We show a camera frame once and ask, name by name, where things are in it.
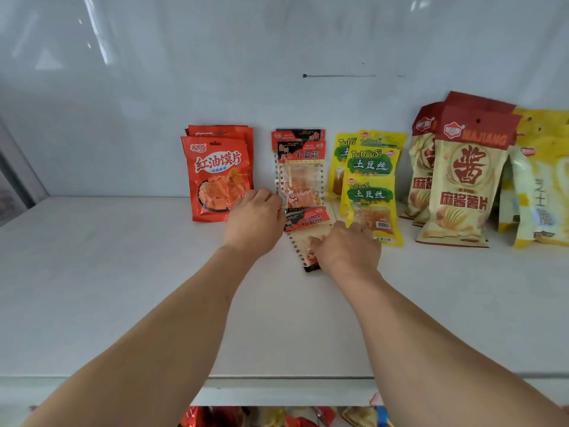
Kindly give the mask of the person's right hand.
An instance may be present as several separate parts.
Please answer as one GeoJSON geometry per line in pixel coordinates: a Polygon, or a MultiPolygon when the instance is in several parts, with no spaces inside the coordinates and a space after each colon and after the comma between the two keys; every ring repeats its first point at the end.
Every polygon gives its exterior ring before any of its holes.
{"type": "Polygon", "coordinates": [[[379,275],[381,244],[369,229],[336,221],[329,236],[330,261],[318,263],[338,286],[379,275]]]}

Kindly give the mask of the person's left hand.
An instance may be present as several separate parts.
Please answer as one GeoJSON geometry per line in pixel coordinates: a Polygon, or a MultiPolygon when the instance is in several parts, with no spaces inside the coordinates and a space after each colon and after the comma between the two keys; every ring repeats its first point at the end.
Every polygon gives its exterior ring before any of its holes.
{"type": "Polygon", "coordinates": [[[270,252],[281,238],[286,215],[263,209],[240,208],[241,199],[232,207],[225,225],[223,247],[249,262],[270,252]]]}

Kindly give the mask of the clear snack packet red label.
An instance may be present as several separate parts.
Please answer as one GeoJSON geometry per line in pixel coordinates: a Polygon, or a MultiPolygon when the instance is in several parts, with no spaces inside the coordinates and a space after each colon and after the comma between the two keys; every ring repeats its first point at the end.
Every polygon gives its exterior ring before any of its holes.
{"type": "Polygon", "coordinates": [[[276,151],[278,142],[285,141],[316,141],[325,142],[326,130],[325,129],[302,129],[302,128],[277,128],[271,132],[271,145],[272,150],[276,151]]]}
{"type": "Polygon", "coordinates": [[[325,141],[275,141],[276,191],[287,214],[324,205],[325,141]]]}
{"type": "Polygon", "coordinates": [[[287,214],[284,233],[300,260],[305,272],[320,269],[317,257],[311,248],[311,240],[324,240],[336,221],[333,211],[326,206],[301,209],[287,214]]]}

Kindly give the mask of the person's right forearm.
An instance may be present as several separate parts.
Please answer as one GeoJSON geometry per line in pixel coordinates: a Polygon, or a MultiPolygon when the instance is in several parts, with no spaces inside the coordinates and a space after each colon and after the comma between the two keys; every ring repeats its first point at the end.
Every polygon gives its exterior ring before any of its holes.
{"type": "Polygon", "coordinates": [[[465,344],[377,270],[331,276],[359,321],[395,427],[569,427],[569,415],[519,376],[465,344]]]}

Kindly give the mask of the person's left forearm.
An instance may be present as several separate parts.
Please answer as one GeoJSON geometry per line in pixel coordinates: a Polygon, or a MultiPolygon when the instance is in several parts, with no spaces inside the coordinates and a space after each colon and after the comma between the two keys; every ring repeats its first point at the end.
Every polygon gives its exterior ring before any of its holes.
{"type": "Polygon", "coordinates": [[[176,425],[212,370],[237,288],[263,255],[259,245],[224,244],[21,427],[176,425]]]}

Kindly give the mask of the orange-red snack packet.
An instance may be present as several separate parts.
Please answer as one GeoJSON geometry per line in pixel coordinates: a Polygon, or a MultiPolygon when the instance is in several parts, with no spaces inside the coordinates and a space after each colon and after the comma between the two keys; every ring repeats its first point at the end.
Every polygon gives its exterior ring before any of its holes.
{"type": "Polygon", "coordinates": [[[232,129],[235,131],[243,131],[246,134],[245,143],[247,145],[247,152],[250,159],[249,177],[252,182],[252,187],[254,186],[254,129],[252,127],[246,125],[188,125],[187,127],[189,126],[196,126],[198,128],[214,128],[214,126],[217,126],[218,128],[227,130],[232,129]]]}
{"type": "Polygon", "coordinates": [[[231,138],[244,141],[246,134],[243,131],[235,131],[232,129],[223,129],[214,126],[214,128],[198,128],[189,126],[184,129],[186,136],[193,137],[214,137],[214,138],[231,138]]]}
{"type": "Polygon", "coordinates": [[[252,161],[244,137],[182,136],[192,220],[224,222],[253,188],[252,161]]]}

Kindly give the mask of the yellow snack packet green label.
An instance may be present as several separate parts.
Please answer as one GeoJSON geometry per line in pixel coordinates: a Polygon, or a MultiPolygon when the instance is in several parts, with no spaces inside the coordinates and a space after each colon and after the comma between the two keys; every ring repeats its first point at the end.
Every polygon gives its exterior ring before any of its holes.
{"type": "Polygon", "coordinates": [[[343,190],[344,171],[349,147],[357,143],[356,133],[337,133],[332,148],[331,165],[328,178],[328,199],[340,200],[343,190]]]}
{"type": "Polygon", "coordinates": [[[347,217],[360,206],[392,207],[395,169],[401,149],[389,145],[355,144],[345,162],[340,213],[347,217]]]}
{"type": "Polygon", "coordinates": [[[345,180],[346,225],[358,223],[388,246],[403,247],[397,223],[395,176],[351,175],[345,180]]]}
{"type": "Polygon", "coordinates": [[[358,132],[358,144],[368,147],[390,147],[402,150],[408,134],[389,131],[361,129],[358,132]]]}

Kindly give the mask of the pile of mixed snack packets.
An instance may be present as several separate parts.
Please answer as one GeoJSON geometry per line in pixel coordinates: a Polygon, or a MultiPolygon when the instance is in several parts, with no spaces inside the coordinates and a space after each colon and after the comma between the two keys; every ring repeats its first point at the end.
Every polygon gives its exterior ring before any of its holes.
{"type": "Polygon", "coordinates": [[[191,406],[178,427],[395,427],[384,406],[191,406]]]}

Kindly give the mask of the yellow and white chip bag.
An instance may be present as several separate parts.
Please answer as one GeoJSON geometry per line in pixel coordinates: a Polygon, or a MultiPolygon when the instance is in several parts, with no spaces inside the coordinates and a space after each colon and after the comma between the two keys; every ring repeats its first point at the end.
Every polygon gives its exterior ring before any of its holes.
{"type": "MultiPolygon", "coordinates": [[[[533,137],[569,136],[569,111],[517,106],[513,113],[522,117],[517,126],[516,146],[523,145],[525,140],[533,137]]],[[[519,212],[512,164],[507,159],[501,177],[497,231],[503,233],[515,228],[520,222],[519,212]]]]}
{"type": "Polygon", "coordinates": [[[529,136],[510,153],[520,222],[513,246],[569,246],[569,136],[529,136]]]}

